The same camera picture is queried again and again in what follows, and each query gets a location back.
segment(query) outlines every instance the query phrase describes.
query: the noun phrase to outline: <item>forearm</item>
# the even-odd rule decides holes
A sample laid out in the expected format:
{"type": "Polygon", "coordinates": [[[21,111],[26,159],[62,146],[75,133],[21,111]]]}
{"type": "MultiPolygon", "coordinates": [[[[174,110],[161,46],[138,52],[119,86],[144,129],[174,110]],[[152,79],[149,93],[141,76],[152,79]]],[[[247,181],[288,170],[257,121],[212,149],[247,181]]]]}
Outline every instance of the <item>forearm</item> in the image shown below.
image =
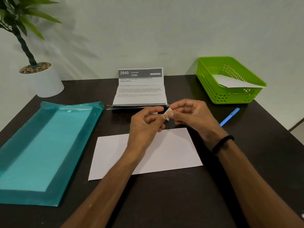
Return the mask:
{"type": "Polygon", "coordinates": [[[62,228],[101,228],[107,225],[116,203],[139,163],[139,160],[125,153],[62,228]]]}
{"type": "Polygon", "coordinates": [[[304,227],[233,141],[225,144],[218,157],[250,227],[304,227]]]}

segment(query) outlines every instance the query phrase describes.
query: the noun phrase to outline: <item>black wristband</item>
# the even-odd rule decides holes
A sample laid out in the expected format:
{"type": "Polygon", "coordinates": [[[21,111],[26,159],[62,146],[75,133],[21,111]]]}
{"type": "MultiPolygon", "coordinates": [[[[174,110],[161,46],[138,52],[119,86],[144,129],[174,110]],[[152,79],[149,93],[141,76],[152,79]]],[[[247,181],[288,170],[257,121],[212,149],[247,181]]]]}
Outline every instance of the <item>black wristband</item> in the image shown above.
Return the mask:
{"type": "Polygon", "coordinates": [[[234,137],[233,137],[232,135],[228,135],[228,136],[222,138],[222,139],[216,144],[216,146],[212,149],[212,153],[213,153],[214,155],[216,155],[217,152],[218,152],[218,151],[221,149],[221,147],[224,145],[224,143],[225,143],[226,141],[228,141],[229,139],[234,140],[234,137]]]}

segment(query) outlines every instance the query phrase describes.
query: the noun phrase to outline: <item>dark table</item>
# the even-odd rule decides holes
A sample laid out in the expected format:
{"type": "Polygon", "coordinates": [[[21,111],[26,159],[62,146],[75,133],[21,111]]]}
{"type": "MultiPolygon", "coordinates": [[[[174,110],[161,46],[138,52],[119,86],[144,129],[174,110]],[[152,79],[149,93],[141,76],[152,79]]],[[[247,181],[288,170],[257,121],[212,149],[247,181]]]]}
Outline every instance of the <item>dark table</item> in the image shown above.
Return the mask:
{"type": "MultiPolygon", "coordinates": [[[[35,96],[0,132],[0,146],[40,108],[41,101],[110,105],[118,86],[117,79],[63,83],[65,90],[57,96],[35,96]]],[[[255,101],[215,105],[195,75],[165,76],[165,89],[168,103],[204,100],[218,121],[239,107],[225,130],[282,199],[299,216],[304,212],[304,146],[263,107],[255,101]]],[[[58,207],[2,204],[0,227],[60,227],[100,182],[88,181],[97,137],[128,133],[135,112],[102,112],[58,207]]],[[[173,120],[166,123],[166,129],[176,127],[173,120]]],[[[107,227],[248,227],[222,166],[198,134],[188,131],[204,166],[132,175],[107,227]]]]}

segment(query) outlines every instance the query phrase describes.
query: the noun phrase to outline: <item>left hand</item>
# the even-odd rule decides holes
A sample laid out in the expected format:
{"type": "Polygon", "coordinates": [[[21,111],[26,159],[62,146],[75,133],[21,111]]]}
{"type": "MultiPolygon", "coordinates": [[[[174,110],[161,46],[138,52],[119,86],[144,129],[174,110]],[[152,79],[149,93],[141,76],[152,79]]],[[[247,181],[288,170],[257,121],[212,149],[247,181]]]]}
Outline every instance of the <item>left hand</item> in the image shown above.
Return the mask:
{"type": "Polygon", "coordinates": [[[129,154],[137,161],[141,161],[155,134],[165,128],[163,123],[167,118],[165,114],[150,113],[162,112],[163,110],[162,106],[146,107],[132,116],[125,155],[129,154]]]}

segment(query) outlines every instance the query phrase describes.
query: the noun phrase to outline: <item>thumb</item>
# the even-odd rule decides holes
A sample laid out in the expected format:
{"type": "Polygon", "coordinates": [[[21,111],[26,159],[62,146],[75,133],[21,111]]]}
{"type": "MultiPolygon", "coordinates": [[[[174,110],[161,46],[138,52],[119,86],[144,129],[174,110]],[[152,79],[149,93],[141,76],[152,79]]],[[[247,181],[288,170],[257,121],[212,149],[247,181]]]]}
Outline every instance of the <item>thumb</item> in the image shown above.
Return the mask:
{"type": "Polygon", "coordinates": [[[185,122],[187,124],[190,123],[191,115],[189,115],[189,114],[183,114],[183,113],[178,112],[178,111],[170,111],[170,112],[168,112],[168,116],[169,116],[169,118],[172,118],[176,121],[182,121],[182,122],[185,122]]]}
{"type": "Polygon", "coordinates": [[[154,122],[152,122],[153,127],[155,127],[155,129],[159,129],[159,127],[165,122],[167,116],[165,114],[162,114],[161,116],[157,117],[157,119],[155,119],[154,122]]]}

